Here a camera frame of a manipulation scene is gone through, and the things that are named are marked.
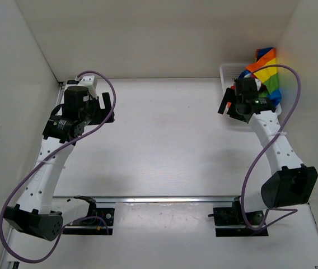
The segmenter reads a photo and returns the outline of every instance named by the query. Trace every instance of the rainbow cloth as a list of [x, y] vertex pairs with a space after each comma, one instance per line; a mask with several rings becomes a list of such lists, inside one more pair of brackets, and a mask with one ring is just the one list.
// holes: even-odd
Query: rainbow cloth
[[[246, 66], [246, 70], [240, 74], [239, 78], [245, 77], [250, 72], [257, 70], [262, 66], [276, 64], [276, 50], [275, 48], [257, 49], [255, 56], [255, 63]], [[267, 88], [259, 94], [260, 97], [269, 97], [274, 105], [278, 105], [281, 101], [281, 92], [279, 91], [277, 67], [270, 67], [254, 74]]]

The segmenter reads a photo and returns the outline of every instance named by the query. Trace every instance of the black mounting bracket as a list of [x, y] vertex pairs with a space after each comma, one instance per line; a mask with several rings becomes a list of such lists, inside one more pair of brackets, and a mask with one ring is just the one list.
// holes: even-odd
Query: black mounting bracket
[[63, 230], [63, 234], [69, 235], [112, 235], [113, 234], [113, 223], [114, 223], [114, 208], [96, 208], [92, 211], [92, 216], [101, 217], [108, 226], [108, 231], [105, 229], [101, 221], [85, 220], [85, 221], [74, 221], [70, 225], [67, 225]]
[[[214, 217], [216, 237], [268, 236], [267, 229], [257, 233], [245, 225], [239, 201], [233, 202], [232, 207], [215, 207], [209, 217]], [[264, 213], [249, 212], [246, 217], [251, 225], [257, 226], [264, 219]]]

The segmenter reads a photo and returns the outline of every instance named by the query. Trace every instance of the white zip tie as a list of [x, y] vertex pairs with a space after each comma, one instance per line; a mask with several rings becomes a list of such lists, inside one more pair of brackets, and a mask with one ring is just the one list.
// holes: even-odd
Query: white zip tie
[[266, 142], [266, 140], [267, 140], [269, 137], [275, 136], [275, 135], [285, 136], [285, 135], [287, 135], [287, 133], [286, 133], [286, 132], [277, 132], [277, 133], [269, 134], [268, 136], [266, 136], [264, 142]]
[[58, 165], [58, 164], [54, 164], [54, 163], [51, 163], [50, 161], [45, 161], [45, 160], [38, 160], [36, 161], [37, 163], [44, 163], [44, 164], [52, 164], [53, 166], [57, 166], [59, 168], [62, 168], [62, 169], [66, 169], [66, 167], [63, 165]]

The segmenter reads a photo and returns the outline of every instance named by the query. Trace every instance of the cable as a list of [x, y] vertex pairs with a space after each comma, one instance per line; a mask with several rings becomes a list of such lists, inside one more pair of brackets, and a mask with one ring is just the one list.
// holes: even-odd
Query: cable
[[[112, 85], [112, 83], [109, 81], [108, 78], [106, 78], [104, 75], [102, 75], [101, 73], [98, 73], [96, 71], [84, 71], [82, 73], [80, 73], [77, 77], [81, 77], [83, 76], [84, 74], [87, 74], [87, 73], [93, 73], [93, 74], [96, 74], [98, 76], [100, 76], [101, 78], [103, 78], [109, 85], [109, 87], [111, 88], [112, 90], [112, 93], [113, 93], [113, 105], [112, 105], [112, 108], [110, 109], [108, 115], [104, 118], [104, 120], [96, 127], [94, 128], [93, 130], [83, 134], [82, 136], [80, 137], [77, 137], [75, 139], [73, 139], [72, 141], [69, 141], [68, 143], [65, 143], [63, 144], [63, 146], [59, 147], [58, 149], [54, 150], [52, 153], [50, 153], [46, 158], [44, 158], [44, 161], [48, 161], [49, 159], [51, 159], [55, 154], [57, 154], [58, 152], [60, 152], [61, 150], [63, 150], [64, 148], [68, 147], [69, 145], [72, 145], [74, 143], [76, 143], [77, 141], [93, 134], [94, 132], [98, 131], [107, 121], [108, 119], [112, 116], [113, 114], [113, 111], [114, 111], [114, 108], [115, 108], [115, 104], [116, 104], [116, 95], [115, 95], [115, 90], [114, 90], [114, 87]], [[3, 247], [5, 248], [5, 250], [12, 256], [14, 256], [16, 259], [18, 259], [19, 261], [21, 262], [26, 262], [26, 263], [40, 263], [44, 260], [46, 260], [49, 256], [51, 256], [51, 254], [54, 252], [58, 242], [59, 242], [59, 239], [60, 239], [60, 236], [64, 230], [64, 227], [62, 227], [61, 231], [60, 231], [60, 234], [58, 235], [57, 237], [57, 240], [55, 242], [55, 244], [53, 245], [53, 248], [50, 250], [50, 252], [43, 258], [41, 259], [26, 259], [26, 258], [23, 258], [21, 257], [20, 255], [18, 255], [17, 253], [15, 253], [11, 247], [7, 244], [6, 242], [6, 238], [4, 237], [4, 234], [3, 234], [3, 229], [2, 229], [2, 225], [3, 225], [3, 215], [4, 215], [4, 212], [6, 210], [6, 207], [8, 206], [8, 204], [10, 203], [11, 199], [14, 197], [14, 195], [16, 194], [16, 192], [43, 166], [45, 165], [44, 162], [40, 162], [36, 167], [33, 168], [33, 170], [31, 172], [29, 172], [29, 174], [27, 176], [25, 176], [25, 178], [19, 182], [19, 184], [13, 189], [13, 191], [10, 193], [10, 195], [7, 197], [5, 203], [3, 204], [3, 207], [1, 209], [1, 213], [0, 213], [0, 241], [3, 245]], [[81, 219], [78, 219], [78, 220], [88, 220], [88, 219], [99, 219], [101, 220], [106, 228], [107, 228], [107, 224], [105, 223], [105, 221], [101, 218], [101, 217], [98, 217], [98, 216], [90, 216], [90, 217], [83, 217]]]
[[289, 118], [291, 117], [293, 111], [295, 110], [297, 104], [298, 104], [298, 100], [300, 99], [300, 95], [301, 95], [301, 79], [298, 75], [298, 73], [293, 70], [291, 67], [288, 67], [288, 66], [285, 66], [283, 64], [271, 64], [269, 66], [263, 66], [263, 67], [260, 67], [259, 69], [255, 70], [254, 72], [252, 72], [252, 74], [256, 73], [257, 71], [260, 71], [262, 69], [266, 69], [266, 68], [269, 68], [269, 67], [282, 67], [284, 69], [287, 69], [289, 71], [291, 71], [294, 76], [296, 77], [296, 80], [297, 80], [297, 95], [296, 95], [296, 98], [294, 100], [294, 103], [290, 109], [290, 111], [288, 112], [287, 116], [285, 117], [285, 119], [283, 120], [282, 122], [282, 125], [280, 127], [280, 129], [278, 130], [277, 134], [274, 136], [274, 138], [272, 138], [272, 140], [260, 151], [260, 153], [258, 154], [258, 156], [255, 158], [255, 160], [252, 162], [252, 164], [250, 165], [250, 168], [248, 169], [246, 175], [245, 175], [245, 179], [244, 179], [244, 183], [242, 184], [242, 190], [241, 190], [241, 213], [242, 213], [242, 217], [244, 218], [244, 221], [245, 221], [245, 224], [247, 225], [247, 227], [249, 227], [251, 230], [254, 230], [254, 231], [257, 231], [260, 232], [264, 229], [266, 229], [267, 227], [275, 224], [277, 221], [280, 221], [281, 219], [287, 217], [287, 216], [290, 216], [294, 213], [297, 212], [297, 209], [288, 209], [288, 208], [275, 208], [275, 209], [272, 209], [272, 210], [275, 210], [275, 211], [290, 211], [290, 213], [287, 213], [286, 215], [283, 215], [281, 217], [279, 217], [278, 219], [272, 221], [271, 223], [265, 225], [265, 221], [266, 221], [266, 218], [267, 218], [267, 215], [269, 213], [269, 210], [266, 210], [266, 213], [265, 213], [265, 216], [261, 222], [261, 224], [258, 226], [258, 227], [253, 227], [249, 220], [247, 219], [247, 216], [245, 214], [245, 191], [246, 191], [246, 186], [247, 186], [247, 182], [249, 181], [249, 177], [250, 177], [250, 174], [252, 172], [252, 170], [254, 169], [255, 165], [257, 164], [257, 162], [260, 160], [260, 158], [262, 157], [262, 155], [264, 155], [264, 153], [266, 152], [266, 150], [268, 150], [268, 148], [277, 140], [277, 138], [280, 136], [280, 133], [282, 132], [283, 128], [285, 127], [286, 123], [288, 122]]

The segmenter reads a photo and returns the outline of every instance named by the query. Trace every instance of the white table surface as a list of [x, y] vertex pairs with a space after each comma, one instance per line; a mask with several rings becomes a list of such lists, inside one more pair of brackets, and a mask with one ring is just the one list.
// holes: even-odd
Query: white table surface
[[[115, 122], [80, 141], [56, 196], [233, 196], [260, 143], [245, 123], [217, 114], [219, 79], [114, 80]], [[108, 91], [103, 82], [98, 90]], [[249, 189], [270, 177], [266, 157]], [[25, 268], [213, 269], [318, 266], [318, 233], [308, 205], [268, 237], [216, 238], [215, 204], [117, 203], [112, 236], [64, 235], [54, 254]], [[271, 212], [268, 221], [279, 212]], [[12, 248], [43, 257], [53, 242], [13, 231]]]
[[[53, 255], [19, 269], [315, 269], [318, 233], [308, 205], [269, 227], [269, 236], [215, 237], [211, 203], [117, 203], [112, 236], [64, 235]], [[268, 220], [280, 215], [271, 212]], [[14, 231], [11, 246], [40, 258], [53, 242]]]
[[[115, 122], [80, 141], [55, 196], [230, 196], [261, 149], [246, 123], [217, 113], [219, 78], [113, 80]], [[110, 91], [103, 81], [97, 92]], [[270, 177], [266, 157], [248, 190]]]

